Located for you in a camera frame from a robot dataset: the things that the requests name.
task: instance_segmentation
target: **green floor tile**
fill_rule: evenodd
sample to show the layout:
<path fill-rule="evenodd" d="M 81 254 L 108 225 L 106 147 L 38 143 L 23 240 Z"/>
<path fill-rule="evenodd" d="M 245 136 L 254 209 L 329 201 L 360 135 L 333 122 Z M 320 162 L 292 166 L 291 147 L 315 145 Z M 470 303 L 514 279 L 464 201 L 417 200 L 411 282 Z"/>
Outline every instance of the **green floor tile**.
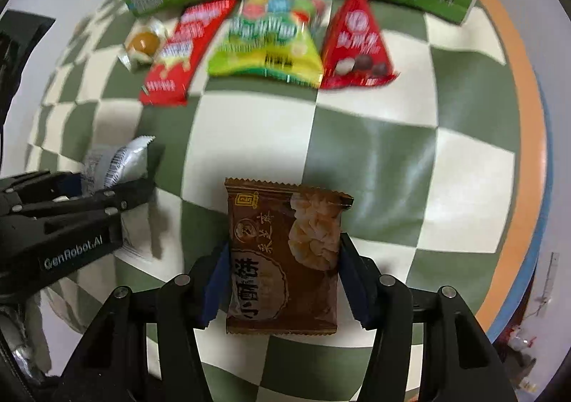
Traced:
<path fill-rule="evenodd" d="M 67 320 L 66 320 L 67 325 L 71 329 L 77 331 L 80 334 L 85 333 L 87 327 L 85 327 L 79 322 L 78 318 L 75 316 L 74 310 L 71 308 L 71 305 L 68 304 L 67 302 L 66 302 L 66 311 L 67 311 Z"/>
<path fill-rule="evenodd" d="M 303 182 L 355 198 L 343 229 L 416 246 L 435 158 L 436 131 L 317 107 Z"/>
<path fill-rule="evenodd" d="M 260 386 L 294 397 L 349 400 L 363 383 L 370 348 L 303 344 L 270 336 Z"/>
<path fill-rule="evenodd" d="M 519 110 L 509 65 L 479 52 L 432 47 L 439 125 L 508 151 L 520 147 Z"/>
<path fill-rule="evenodd" d="M 411 398 L 419 393 L 419 388 L 411 389 L 404 393 L 404 402 L 408 402 Z"/>
<path fill-rule="evenodd" d="M 117 285 L 129 286 L 133 292 L 152 290 L 162 287 L 165 282 L 132 267 L 127 262 L 115 258 Z"/>
<path fill-rule="evenodd" d="M 64 127 L 61 154 L 76 162 L 83 162 L 91 145 L 93 117 L 97 102 L 76 105 L 70 112 Z"/>
<path fill-rule="evenodd" d="M 156 323 L 147 323 L 147 337 L 153 342 L 159 342 L 158 330 Z"/>
<path fill-rule="evenodd" d="M 103 90 L 102 99 L 139 99 L 141 86 L 147 76 L 148 68 L 142 67 L 129 72 L 117 59 Z"/>
<path fill-rule="evenodd" d="M 181 107 L 143 109 L 137 136 L 155 136 L 148 148 L 149 171 L 156 185 L 165 191 L 181 195 L 188 137 L 200 98 L 191 96 Z"/>
<path fill-rule="evenodd" d="M 62 285 L 59 284 L 59 280 L 55 283 L 50 284 L 50 289 L 54 291 L 59 297 L 64 298 L 64 291 L 62 290 Z"/>
<path fill-rule="evenodd" d="M 256 76 L 210 77 L 204 89 L 206 92 L 246 91 L 267 95 L 293 97 L 315 102 L 318 90 L 314 87 L 294 85 Z"/>
<path fill-rule="evenodd" d="M 55 172 L 58 169 L 58 155 L 42 149 L 39 158 L 39 169 Z"/>
<path fill-rule="evenodd" d="M 221 368 L 202 363 L 213 402 L 255 402 L 258 386 Z"/>
<path fill-rule="evenodd" d="M 75 64 L 67 75 L 58 102 L 74 102 L 77 99 L 81 81 L 84 77 L 85 62 Z"/>
<path fill-rule="evenodd" d="M 228 240 L 228 216 L 182 201 L 181 238 L 185 271 L 189 271 L 198 257 Z"/>
<path fill-rule="evenodd" d="M 72 62 L 75 62 L 75 59 L 77 59 L 79 51 L 81 51 L 82 47 L 84 47 L 87 38 L 89 38 L 89 35 L 84 33 L 83 35 L 78 36 L 78 38 L 72 42 L 73 47 L 71 48 L 70 52 L 67 53 L 66 58 L 61 63 L 62 65 L 67 65 Z"/>
<path fill-rule="evenodd" d="M 442 286 L 455 288 L 476 313 L 490 287 L 498 253 L 435 252 L 417 249 L 406 285 L 436 292 Z"/>
<path fill-rule="evenodd" d="M 44 94 L 42 95 L 42 102 L 46 98 L 46 94 L 50 90 L 52 84 L 54 83 L 54 80 L 55 80 L 55 71 L 51 72 L 51 75 L 47 79 L 46 87 L 44 88 Z"/>
<path fill-rule="evenodd" d="M 28 168 L 28 161 L 30 160 L 30 152 L 32 152 L 32 145 L 26 145 L 26 153 L 24 154 L 24 168 Z"/>
<path fill-rule="evenodd" d="M 36 146 L 42 146 L 44 144 L 44 139 L 46 138 L 46 121 L 52 108 L 52 105 L 43 105 L 40 107 L 38 117 L 38 134 L 36 135 L 34 142 Z"/>
<path fill-rule="evenodd" d="M 99 40 L 95 49 L 117 46 L 122 44 L 135 23 L 135 16 L 131 12 L 123 12 L 113 19 Z"/>
<path fill-rule="evenodd" d="M 77 291 L 78 321 L 87 329 L 103 305 L 81 286 Z"/>
<path fill-rule="evenodd" d="M 370 2 L 370 9 L 381 29 L 405 33 L 427 41 L 426 22 L 420 10 L 377 1 Z"/>
<path fill-rule="evenodd" d="M 422 344 L 424 336 L 424 324 L 412 324 L 412 345 Z"/>
<path fill-rule="evenodd" d="M 115 15 L 115 12 L 117 12 L 117 10 L 122 5 L 123 5 L 122 0 L 116 0 L 115 2 L 113 2 L 113 4 L 111 6 L 109 6 L 107 9 L 105 9 L 105 11 L 99 16 L 99 18 L 97 19 L 97 22 L 101 23 L 102 21 L 107 20 L 110 17 L 113 17 Z"/>

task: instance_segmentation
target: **white floor tile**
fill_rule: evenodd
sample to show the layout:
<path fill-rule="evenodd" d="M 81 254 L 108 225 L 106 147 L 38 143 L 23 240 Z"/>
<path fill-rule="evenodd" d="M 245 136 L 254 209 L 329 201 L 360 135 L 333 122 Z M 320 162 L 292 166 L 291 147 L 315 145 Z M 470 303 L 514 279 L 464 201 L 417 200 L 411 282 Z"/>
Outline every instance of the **white floor tile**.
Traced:
<path fill-rule="evenodd" d="M 495 252 L 512 197 L 513 166 L 512 152 L 440 128 L 418 248 Z"/>
<path fill-rule="evenodd" d="M 42 108 L 39 107 L 34 112 L 34 117 L 32 119 L 32 125 L 30 126 L 30 134 L 28 135 L 28 141 L 30 144 L 35 143 L 38 137 L 38 125 L 39 125 L 39 115 L 42 112 Z"/>
<path fill-rule="evenodd" d="M 138 252 L 152 252 L 152 258 L 137 255 L 125 248 L 115 251 L 115 255 L 145 273 L 164 282 L 170 281 L 185 269 L 181 243 L 181 199 L 167 191 L 156 189 L 156 202 L 149 202 L 148 227 L 147 220 L 132 220 L 139 231 Z"/>
<path fill-rule="evenodd" d="M 367 241 L 351 236 L 359 255 L 369 257 L 382 274 L 392 275 L 402 282 L 406 281 L 416 248 L 388 244 L 387 242 Z"/>
<path fill-rule="evenodd" d="M 226 370 L 252 384 L 260 384 L 269 335 L 226 333 L 226 314 L 218 315 L 205 330 L 195 330 L 201 361 Z"/>
<path fill-rule="evenodd" d="M 410 365 L 408 367 L 408 380 L 406 390 L 410 391 L 420 386 L 420 377 L 423 371 L 423 345 L 413 345 L 410 348 Z"/>
<path fill-rule="evenodd" d="M 504 50 L 492 22 L 485 11 L 474 7 L 466 22 L 455 25 L 430 14 L 424 14 L 428 42 L 450 50 L 472 50 L 505 64 Z"/>
<path fill-rule="evenodd" d="M 126 145 L 135 137 L 142 110 L 136 100 L 102 100 L 95 111 L 92 144 Z"/>
<path fill-rule="evenodd" d="M 293 397 L 287 394 L 280 394 L 279 392 L 271 391 L 260 387 L 258 389 L 258 397 L 256 402 L 317 402 L 309 398 Z"/>
<path fill-rule="evenodd" d="M 30 157 L 28 158 L 28 165 L 26 166 L 27 172 L 35 172 L 39 170 L 39 159 L 42 156 L 42 148 L 32 146 L 30 150 Z"/>
<path fill-rule="evenodd" d="M 96 101 L 105 90 L 105 84 L 117 61 L 120 46 L 98 49 L 87 60 L 81 80 L 77 102 Z"/>
<path fill-rule="evenodd" d="M 68 159 L 61 154 L 58 155 L 58 171 L 78 173 L 83 169 L 84 165 L 81 162 Z"/>
<path fill-rule="evenodd" d="M 72 67 L 72 64 L 67 64 L 56 69 L 54 81 L 47 91 L 46 97 L 44 97 L 44 105 L 55 104 L 59 101 L 59 96 L 62 93 L 62 89 L 64 88 L 67 76 L 70 74 Z"/>
<path fill-rule="evenodd" d="M 436 126 L 436 83 L 429 45 L 402 33 L 384 31 L 383 35 L 398 78 L 379 87 L 321 89 L 318 104 L 363 117 Z"/>
<path fill-rule="evenodd" d="M 84 60 L 88 59 L 91 53 L 95 50 L 95 47 L 99 43 L 99 40 L 106 32 L 107 28 L 113 21 L 113 18 L 110 17 L 107 20 L 102 22 L 94 23 L 86 33 L 89 35 L 87 41 L 85 42 L 84 46 L 81 48 L 77 55 L 77 59 L 75 59 L 76 63 L 83 62 Z"/>
<path fill-rule="evenodd" d="M 202 96 L 188 142 L 183 199 L 227 212 L 227 177 L 302 182 L 315 105 L 247 94 Z"/>
<path fill-rule="evenodd" d="M 361 388 L 357 389 L 357 392 L 355 392 L 355 394 L 353 395 L 353 397 L 351 397 L 351 401 L 352 400 L 357 400 L 359 398 L 359 393 L 361 392 Z"/>
<path fill-rule="evenodd" d="M 52 107 L 46 120 L 46 138 L 42 147 L 59 154 L 62 149 L 62 129 L 75 107 L 74 102 L 61 102 Z"/>
<path fill-rule="evenodd" d="M 147 338 L 147 368 L 155 378 L 161 379 L 161 360 L 159 358 L 159 345 Z"/>
<path fill-rule="evenodd" d="M 77 271 L 76 282 L 103 304 L 117 286 L 113 254 L 98 258 L 80 268 Z"/>

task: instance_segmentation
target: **snack package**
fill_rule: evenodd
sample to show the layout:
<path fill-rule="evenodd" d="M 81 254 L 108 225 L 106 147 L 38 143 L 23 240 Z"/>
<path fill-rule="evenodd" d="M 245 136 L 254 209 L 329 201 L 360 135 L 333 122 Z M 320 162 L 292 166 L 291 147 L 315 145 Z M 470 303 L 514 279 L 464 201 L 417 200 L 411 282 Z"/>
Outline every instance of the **snack package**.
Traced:
<path fill-rule="evenodd" d="M 150 65 L 166 38 L 167 29 L 163 23 L 150 19 L 147 24 L 129 34 L 118 58 L 130 72 L 139 65 Z"/>
<path fill-rule="evenodd" d="M 147 147 L 154 136 L 139 136 L 125 146 L 98 145 L 91 148 L 81 172 L 82 194 L 147 176 Z M 123 248 L 136 257 L 150 258 L 151 227 L 148 204 L 121 213 Z"/>
<path fill-rule="evenodd" d="M 333 334 L 347 194 L 227 179 L 230 333 Z"/>
<path fill-rule="evenodd" d="M 337 11 L 325 35 L 322 60 L 321 89 L 381 86 L 397 77 L 367 0 L 346 0 Z"/>
<path fill-rule="evenodd" d="M 319 87 L 323 65 L 310 30 L 331 10 L 331 1 L 244 0 L 208 74 L 248 73 Z"/>
<path fill-rule="evenodd" d="M 145 105 L 186 104 L 186 91 L 210 41 L 236 0 L 189 7 L 159 52 L 139 93 Z"/>

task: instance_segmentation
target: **logo on packet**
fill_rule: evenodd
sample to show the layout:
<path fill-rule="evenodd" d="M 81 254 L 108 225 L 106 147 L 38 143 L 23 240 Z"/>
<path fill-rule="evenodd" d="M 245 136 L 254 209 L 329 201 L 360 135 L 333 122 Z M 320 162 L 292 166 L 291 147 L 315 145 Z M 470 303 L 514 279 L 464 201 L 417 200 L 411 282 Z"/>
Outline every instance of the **logo on packet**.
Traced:
<path fill-rule="evenodd" d="M 258 191 L 254 194 L 239 193 L 236 195 L 234 205 L 241 205 L 251 207 L 252 209 L 258 208 Z"/>
<path fill-rule="evenodd" d="M 345 17 L 345 23 L 349 31 L 363 33 L 369 28 L 369 17 L 362 10 L 353 10 Z"/>

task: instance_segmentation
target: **red triangular candy bag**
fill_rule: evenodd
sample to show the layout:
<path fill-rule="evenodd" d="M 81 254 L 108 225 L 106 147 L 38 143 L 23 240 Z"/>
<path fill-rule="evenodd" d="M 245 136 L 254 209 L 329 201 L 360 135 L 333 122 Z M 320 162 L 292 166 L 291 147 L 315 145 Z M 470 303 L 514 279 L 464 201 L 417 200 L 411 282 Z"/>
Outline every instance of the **red triangular candy bag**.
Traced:
<path fill-rule="evenodd" d="M 325 35 L 322 61 L 322 89 L 381 86 L 397 77 L 367 0 L 347 0 L 337 11 Z"/>

